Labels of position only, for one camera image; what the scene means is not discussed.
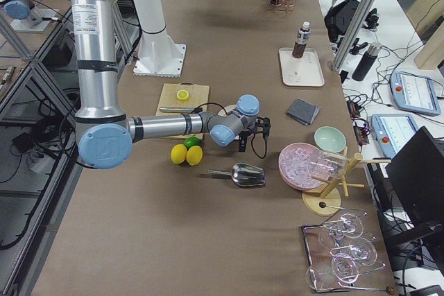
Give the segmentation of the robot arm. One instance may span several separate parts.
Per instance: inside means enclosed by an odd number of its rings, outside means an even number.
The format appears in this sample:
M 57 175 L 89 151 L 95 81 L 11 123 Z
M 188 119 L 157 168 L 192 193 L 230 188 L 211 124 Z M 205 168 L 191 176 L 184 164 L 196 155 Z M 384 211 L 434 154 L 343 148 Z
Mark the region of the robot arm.
M 209 133 L 227 146 L 257 122 L 259 100 L 241 96 L 224 116 L 211 112 L 176 116 L 128 117 L 119 107 L 114 41 L 117 0 L 70 0 L 74 25 L 81 107 L 76 113 L 76 143 L 91 167 L 113 168 L 131 154 L 133 144 L 147 138 Z M 178 77 L 186 47 L 169 37 L 160 0 L 133 0 L 142 31 L 136 73 Z

